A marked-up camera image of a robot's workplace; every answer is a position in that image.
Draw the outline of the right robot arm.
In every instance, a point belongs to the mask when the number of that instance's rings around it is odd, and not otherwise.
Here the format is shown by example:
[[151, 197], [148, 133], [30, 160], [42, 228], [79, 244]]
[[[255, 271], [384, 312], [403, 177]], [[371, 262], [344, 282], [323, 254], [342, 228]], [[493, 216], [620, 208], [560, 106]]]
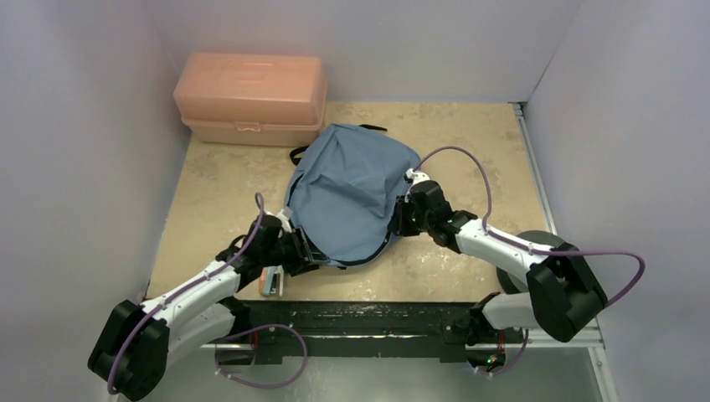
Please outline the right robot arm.
[[410, 179], [397, 198], [390, 229], [400, 237], [428, 234], [440, 247], [484, 260], [522, 283], [515, 294], [492, 293], [471, 309], [472, 340], [489, 341], [508, 328], [540, 328], [568, 342], [609, 299], [579, 251], [524, 242], [465, 211], [454, 211], [440, 185]]

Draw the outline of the light blue stapler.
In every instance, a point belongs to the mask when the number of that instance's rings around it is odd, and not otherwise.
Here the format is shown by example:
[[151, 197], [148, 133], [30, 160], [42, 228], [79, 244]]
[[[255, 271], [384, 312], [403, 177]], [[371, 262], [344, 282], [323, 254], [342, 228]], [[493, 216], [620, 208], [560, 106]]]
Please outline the light blue stapler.
[[265, 297], [282, 297], [284, 290], [284, 274], [281, 266], [269, 266], [262, 270], [261, 275], [268, 276], [269, 295]]

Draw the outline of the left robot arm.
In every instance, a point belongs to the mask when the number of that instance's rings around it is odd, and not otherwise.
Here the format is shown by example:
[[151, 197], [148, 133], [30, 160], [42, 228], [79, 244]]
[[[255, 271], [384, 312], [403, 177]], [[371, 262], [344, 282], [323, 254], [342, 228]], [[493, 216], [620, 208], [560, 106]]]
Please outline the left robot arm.
[[138, 401], [172, 363], [205, 343], [254, 341], [259, 329], [235, 294], [267, 267], [289, 274], [315, 268], [305, 231], [282, 215], [258, 217], [247, 234], [178, 287], [140, 304], [117, 304], [90, 353], [89, 371], [105, 380], [110, 394]]

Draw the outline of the blue backpack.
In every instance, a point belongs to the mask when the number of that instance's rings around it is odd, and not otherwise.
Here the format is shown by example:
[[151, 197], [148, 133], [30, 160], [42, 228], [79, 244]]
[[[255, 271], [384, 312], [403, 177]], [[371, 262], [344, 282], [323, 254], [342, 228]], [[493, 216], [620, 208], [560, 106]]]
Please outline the blue backpack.
[[365, 265], [397, 239], [388, 224], [409, 189], [405, 173], [420, 163], [415, 150], [381, 128], [331, 124], [291, 155], [284, 205], [324, 264]]

